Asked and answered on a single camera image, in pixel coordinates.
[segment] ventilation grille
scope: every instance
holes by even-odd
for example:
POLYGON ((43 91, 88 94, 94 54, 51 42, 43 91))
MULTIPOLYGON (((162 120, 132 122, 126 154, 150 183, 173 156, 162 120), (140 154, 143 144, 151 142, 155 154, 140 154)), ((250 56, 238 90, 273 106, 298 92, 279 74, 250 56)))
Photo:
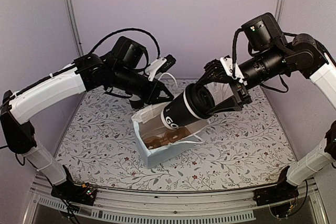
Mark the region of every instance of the ventilation grille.
MULTIPOLYGON (((40 196, 39 203, 41 205, 66 211, 63 202, 57 199, 40 196)), ((205 216, 205 217, 144 217, 130 216, 124 214, 115 214, 109 211, 96 210, 87 211, 87 215, 78 214, 80 216, 89 217, 91 219, 103 220, 118 224, 229 224, 240 223, 245 221, 256 220, 253 211, 245 211, 237 214, 205 216)))

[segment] white wall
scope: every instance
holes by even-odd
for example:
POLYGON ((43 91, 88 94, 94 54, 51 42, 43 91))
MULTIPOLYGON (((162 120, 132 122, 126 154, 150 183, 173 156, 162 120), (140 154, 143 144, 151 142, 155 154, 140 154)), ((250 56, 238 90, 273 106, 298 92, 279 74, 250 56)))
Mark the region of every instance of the white wall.
MULTIPOLYGON (((0 96, 55 72, 76 56, 64 0, 0 0, 0 96)), ((53 153, 78 102, 64 100, 35 116, 36 138, 53 153)), ((5 145, 0 130, 0 146, 5 145)), ((35 171, 19 166, 8 149, 0 151, 0 223, 23 220, 35 171)))
MULTIPOLYGON (((308 33, 322 42, 336 59, 335 0, 285 0, 280 26, 291 33, 308 33)), ((311 151, 325 136, 333 121, 335 109, 324 95, 301 74, 285 78, 287 94, 267 92, 272 106, 298 158, 311 151)), ((278 86, 278 80, 267 83, 278 86)), ((336 220, 336 172, 325 168, 316 176, 318 188, 331 223, 336 220)))
MULTIPOLYGON (((73 0, 84 52, 114 30, 143 28, 157 38, 163 56, 177 59, 170 72, 188 78, 200 77, 210 60, 231 54, 235 30, 253 17, 274 12, 275 4, 276 0, 73 0)), ((154 59, 155 47, 146 35, 124 35, 145 45, 154 59)), ((105 41, 97 53, 111 50, 118 37, 105 41)), ((246 48, 242 35, 239 61, 249 57, 246 48)))

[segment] white box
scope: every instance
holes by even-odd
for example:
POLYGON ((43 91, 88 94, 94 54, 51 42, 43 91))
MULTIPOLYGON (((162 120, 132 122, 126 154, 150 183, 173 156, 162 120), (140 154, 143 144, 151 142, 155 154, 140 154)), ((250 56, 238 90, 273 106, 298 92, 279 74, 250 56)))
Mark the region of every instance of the white box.
POLYGON ((203 140, 196 134, 209 125, 208 120, 199 120, 186 126, 191 132, 190 136, 175 143, 149 150, 142 139, 146 138, 146 132, 149 132, 149 129, 151 131, 150 136, 155 133, 160 136, 160 134, 166 130, 166 127, 161 122, 160 113, 167 104, 169 104, 169 102, 149 105, 132 116, 137 148, 147 168, 152 168, 159 163, 180 155, 198 144, 202 144, 203 140))

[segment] floral pattern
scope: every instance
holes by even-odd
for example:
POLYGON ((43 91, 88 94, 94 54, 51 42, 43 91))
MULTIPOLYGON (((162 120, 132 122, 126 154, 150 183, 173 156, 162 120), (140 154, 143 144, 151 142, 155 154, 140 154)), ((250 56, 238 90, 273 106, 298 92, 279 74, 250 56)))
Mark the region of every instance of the floral pattern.
MULTIPOLYGON (((164 81, 173 94, 193 80, 164 81)), ((138 190, 199 191, 274 183, 295 160, 290 145, 260 87, 240 112, 220 113, 201 132, 205 143, 152 169, 135 145, 125 99, 95 89, 85 96, 57 154, 73 178, 99 186, 138 190)))

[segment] brown object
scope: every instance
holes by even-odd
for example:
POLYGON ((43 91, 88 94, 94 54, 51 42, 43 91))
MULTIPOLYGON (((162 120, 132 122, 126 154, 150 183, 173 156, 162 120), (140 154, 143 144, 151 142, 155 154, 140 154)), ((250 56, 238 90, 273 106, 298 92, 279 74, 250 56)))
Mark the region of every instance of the brown object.
POLYGON ((176 130, 167 129, 163 137, 151 136, 143 140, 148 149, 159 148, 169 143, 175 143, 189 136, 191 132, 186 127, 179 127, 176 130))

